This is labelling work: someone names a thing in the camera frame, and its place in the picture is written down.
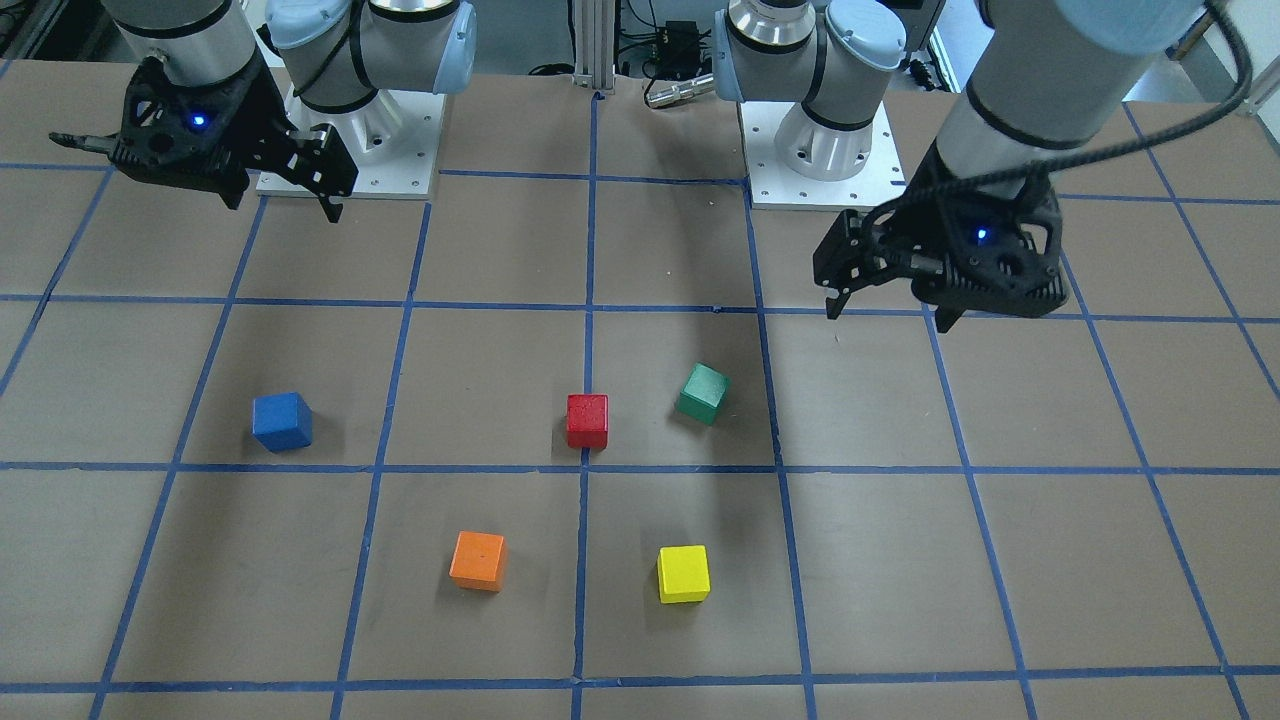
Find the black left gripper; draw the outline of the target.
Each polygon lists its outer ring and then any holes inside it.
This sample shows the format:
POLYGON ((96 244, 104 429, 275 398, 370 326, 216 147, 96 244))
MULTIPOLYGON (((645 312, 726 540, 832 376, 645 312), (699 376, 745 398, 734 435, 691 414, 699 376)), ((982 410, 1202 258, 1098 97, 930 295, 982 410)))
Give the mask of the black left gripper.
POLYGON ((1038 318, 1069 299, 1061 268, 1062 215, 1046 173, 1015 182, 1010 199, 965 190, 891 213, 863 228, 845 209, 812 255, 826 291, 826 318, 837 320, 852 293, 899 278, 933 305, 934 329, 950 332, 966 310, 1038 318))

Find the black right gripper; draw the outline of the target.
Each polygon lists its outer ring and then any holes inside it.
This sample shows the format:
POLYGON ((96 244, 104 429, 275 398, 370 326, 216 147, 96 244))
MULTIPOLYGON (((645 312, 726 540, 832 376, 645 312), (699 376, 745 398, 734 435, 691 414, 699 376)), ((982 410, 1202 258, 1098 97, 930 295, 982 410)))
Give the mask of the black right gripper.
POLYGON ((102 154, 142 183, 216 193, 232 211, 241 206, 251 170, 273 173, 315 196, 332 224, 340 222, 357 176, 334 126, 293 126, 262 60, 200 87, 175 85, 165 61, 143 60, 125 88, 116 133, 52 132, 49 138, 102 154))

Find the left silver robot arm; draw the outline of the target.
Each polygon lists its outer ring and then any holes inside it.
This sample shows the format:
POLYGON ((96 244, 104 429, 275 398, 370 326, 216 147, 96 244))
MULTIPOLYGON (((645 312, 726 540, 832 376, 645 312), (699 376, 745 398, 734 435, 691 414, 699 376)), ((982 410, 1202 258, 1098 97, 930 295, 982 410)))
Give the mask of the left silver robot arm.
MULTIPOLYGON (((859 291, 908 281, 946 332, 969 311, 1038 318, 1070 296, 1055 188, 1068 169, 1138 152, 1094 137, 1202 1, 978 1, 989 37, 901 196, 842 210, 812 256, 837 319, 859 291)), ((905 67, 891 3, 730 1, 710 28, 716 94, 780 102, 785 165, 855 176, 905 67)))

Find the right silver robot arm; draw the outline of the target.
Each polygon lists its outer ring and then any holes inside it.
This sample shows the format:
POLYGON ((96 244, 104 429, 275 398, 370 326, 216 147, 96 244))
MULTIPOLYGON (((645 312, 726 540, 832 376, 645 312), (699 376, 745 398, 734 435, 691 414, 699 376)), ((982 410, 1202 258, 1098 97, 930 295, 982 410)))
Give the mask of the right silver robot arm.
POLYGON ((252 29, 237 1, 106 1, 140 54, 120 127, 52 132, 133 181, 241 205, 259 170, 338 222, 361 161, 404 132, 394 92, 463 92, 477 49, 468 1, 270 1, 252 29))

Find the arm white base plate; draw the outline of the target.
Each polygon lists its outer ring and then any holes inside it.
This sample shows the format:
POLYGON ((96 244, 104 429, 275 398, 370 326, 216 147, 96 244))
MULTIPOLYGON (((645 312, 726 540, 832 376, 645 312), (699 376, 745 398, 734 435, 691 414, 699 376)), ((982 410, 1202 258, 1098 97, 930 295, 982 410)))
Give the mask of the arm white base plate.
POLYGON ((855 131, 818 126, 796 102, 739 105, 753 202, 774 210, 869 210, 908 179, 883 105, 855 131))
POLYGON ((428 201, 449 99, 381 90, 369 105, 347 114, 325 115, 297 97, 288 99, 285 109, 301 129, 317 123, 337 128, 357 165, 349 200, 428 201))

